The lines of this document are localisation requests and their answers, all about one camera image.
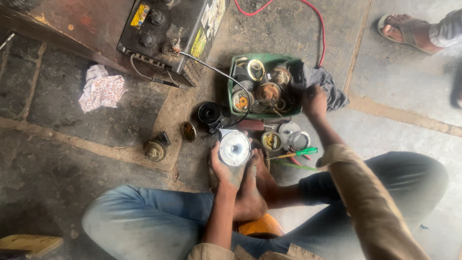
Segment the sleeve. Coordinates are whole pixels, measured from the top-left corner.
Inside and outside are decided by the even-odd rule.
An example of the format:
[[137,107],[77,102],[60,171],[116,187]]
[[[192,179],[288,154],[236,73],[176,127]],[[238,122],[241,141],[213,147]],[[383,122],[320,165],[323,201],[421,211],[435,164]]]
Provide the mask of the sleeve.
[[347,145],[328,146],[317,166],[329,169],[367,259],[430,260],[388,190]]
[[220,246],[202,243],[195,247],[188,255],[188,260],[234,260],[234,253]]

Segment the knee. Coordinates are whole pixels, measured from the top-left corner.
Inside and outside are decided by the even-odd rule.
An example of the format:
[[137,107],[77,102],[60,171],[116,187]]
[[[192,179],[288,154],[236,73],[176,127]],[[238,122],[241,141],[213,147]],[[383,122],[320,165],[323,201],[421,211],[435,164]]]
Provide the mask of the knee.
[[441,194],[446,191],[449,182],[449,176],[446,168],[439,161],[417,153],[411,152],[393,152],[394,157],[403,159],[401,163],[405,164],[404,176],[414,179],[422,190]]
[[86,208],[82,216],[82,227],[88,236],[92,237],[101,229],[110,218],[109,213],[113,206],[119,204],[121,200],[126,200],[129,196],[128,192],[132,190],[133,187],[129,185],[118,186],[103,193]]

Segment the hand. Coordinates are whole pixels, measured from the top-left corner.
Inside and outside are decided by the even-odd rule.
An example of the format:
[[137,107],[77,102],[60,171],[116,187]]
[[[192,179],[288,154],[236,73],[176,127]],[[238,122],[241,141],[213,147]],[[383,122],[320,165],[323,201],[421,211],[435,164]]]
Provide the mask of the hand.
[[326,92],[318,84],[310,86],[303,93],[303,113],[310,119],[324,119],[327,113]]
[[212,150],[210,151],[210,166],[213,172],[217,176],[218,187],[230,188],[237,192],[241,186],[241,181],[244,175],[245,163],[240,166],[228,166],[224,164],[220,158],[220,141],[215,142]]

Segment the foot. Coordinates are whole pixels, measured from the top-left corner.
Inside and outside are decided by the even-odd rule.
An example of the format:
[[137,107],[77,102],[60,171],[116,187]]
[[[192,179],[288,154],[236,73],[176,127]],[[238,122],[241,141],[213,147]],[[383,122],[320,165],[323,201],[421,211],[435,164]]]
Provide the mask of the foot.
[[264,162],[264,155],[261,149],[254,149],[254,158],[256,164],[256,180],[258,191],[265,198],[268,208],[276,208],[279,196],[279,186],[268,171]]
[[256,186],[257,162],[259,157],[253,156],[242,180],[238,197],[234,206],[234,221],[255,220],[263,217],[268,206]]
[[[401,30],[398,28],[398,25],[412,19],[410,15],[407,14],[392,14],[387,17],[386,25],[382,28],[383,34],[390,36],[396,41],[404,42],[403,35]],[[429,23],[416,23],[413,25],[412,30],[414,31],[415,42],[417,46],[422,49],[438,52],[444,48],[433,45],[430,42],[430,37],[428,32],[430,30]]]

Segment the green screwdriver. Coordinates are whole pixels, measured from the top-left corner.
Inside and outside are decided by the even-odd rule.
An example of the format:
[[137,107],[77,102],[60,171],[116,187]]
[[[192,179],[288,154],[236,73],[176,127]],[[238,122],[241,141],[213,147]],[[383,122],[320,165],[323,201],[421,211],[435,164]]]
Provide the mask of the green screwdriver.
[[296,156],[296,155],[310,155],[310,154],[317,154],[318,153],[318,148],[317,147],[310,147],[310,148],[307,148],[305,150],[301,150],[301,151],[295,151],[295,153],[291,153],[291,154],[288,154],[288,155],[279,155],[279,156],[276,156],[276,157],[272,157],[272,158],[266,158],[266,160],[272,160],[272,159],[280,159],[280,158],[286,158],[286,157],[292,157],[292,156]]

